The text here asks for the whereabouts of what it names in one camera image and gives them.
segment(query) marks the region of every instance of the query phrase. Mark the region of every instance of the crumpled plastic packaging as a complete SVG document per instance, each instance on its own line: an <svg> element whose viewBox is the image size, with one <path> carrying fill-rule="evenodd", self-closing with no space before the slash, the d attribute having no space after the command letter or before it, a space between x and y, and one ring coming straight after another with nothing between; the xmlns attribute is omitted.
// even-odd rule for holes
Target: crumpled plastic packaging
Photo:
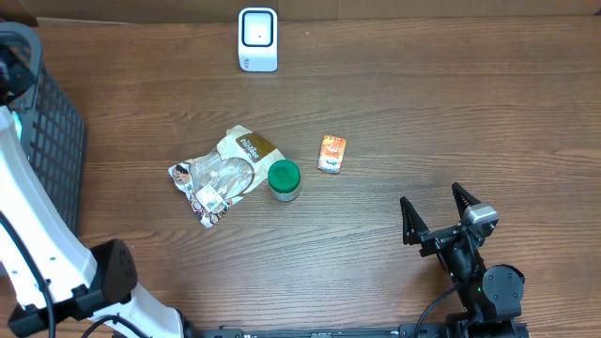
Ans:
<svg viewBox="0 0 601 338"><path fill-rule="evenodd" d="M274 162L283 159L264 137L236 126L206 156L180 162L168 171L200 223L211 227L267 178Z"/></svg>

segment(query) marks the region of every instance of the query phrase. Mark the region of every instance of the green lid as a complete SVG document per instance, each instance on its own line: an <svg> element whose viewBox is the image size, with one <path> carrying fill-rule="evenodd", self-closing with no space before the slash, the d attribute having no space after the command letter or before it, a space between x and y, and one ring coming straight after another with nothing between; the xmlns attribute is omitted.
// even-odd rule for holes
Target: green lid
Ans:
<svg viewBox="0 0 601 338"><path fill-rule="evenodd" d="M301 184L301 171L293 161L279 160L271 165L267 179L274 191L289 193Z"/></svg>

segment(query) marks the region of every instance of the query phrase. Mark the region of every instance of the brown package label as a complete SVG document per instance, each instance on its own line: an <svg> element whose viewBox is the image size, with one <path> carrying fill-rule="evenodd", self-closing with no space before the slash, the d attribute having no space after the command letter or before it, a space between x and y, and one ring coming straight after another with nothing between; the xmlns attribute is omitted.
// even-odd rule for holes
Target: brown package label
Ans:
<svg viewBox="0 0 601 338"><path fill-rule="evenodd" d="M244 149L244 151L246 151L248 157L251 158L254 163L261 161L261 159L269 155L271 151L275 150L275 146L272 145L270 141L254 132L240 136L236 139L236 142Z"/></svg>

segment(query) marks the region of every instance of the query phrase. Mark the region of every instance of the small snack packet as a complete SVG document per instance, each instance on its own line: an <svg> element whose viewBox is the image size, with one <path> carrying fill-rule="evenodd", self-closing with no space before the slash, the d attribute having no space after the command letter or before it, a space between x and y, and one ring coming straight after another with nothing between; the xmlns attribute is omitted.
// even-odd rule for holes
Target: small snack packet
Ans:
<svg viewBox="0 0 601 338"><path fill-rule="evenodd" d="M207 156L180 162L168 172L200 223L211 227L267 178L279 160L284 156L263 136L236 126Z"/></svg>
<svg viewBox="0 0 601 338"><path fill-rule="evenodd" d="M326 135L321 143L317 168L328 173L340 173L342 158L345 156L347 140L342 137Z"/></svg>

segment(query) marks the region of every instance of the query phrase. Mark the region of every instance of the white device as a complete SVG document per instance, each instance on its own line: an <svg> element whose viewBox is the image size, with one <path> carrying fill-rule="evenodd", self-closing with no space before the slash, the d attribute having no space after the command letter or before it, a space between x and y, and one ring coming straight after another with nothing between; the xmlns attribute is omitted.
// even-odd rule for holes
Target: white device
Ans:
<svg viewBox="0 0 601 338"><path fill-rule="evenodd" d="M238 16L238 59L245 71L278 69L278 15L271 8L245 8Z"/></svg>
<svg viewBox="0 0 601 338"><path fill-rule="evenodd" d="M0 211L12 224L49 285L54 304L73 297L80 285L90 287L98 262L69 231L39 183L19 140L7 106L0 106ZM45 300L22 254L0 224L0 260L4 263L23 308L41 310ZM96 311L90 320L119 315L149 337L182 338L182 321L176 309L156 300L140 284L131 299ZM104 323L126 337L138 337L121 323Z"/></svg>

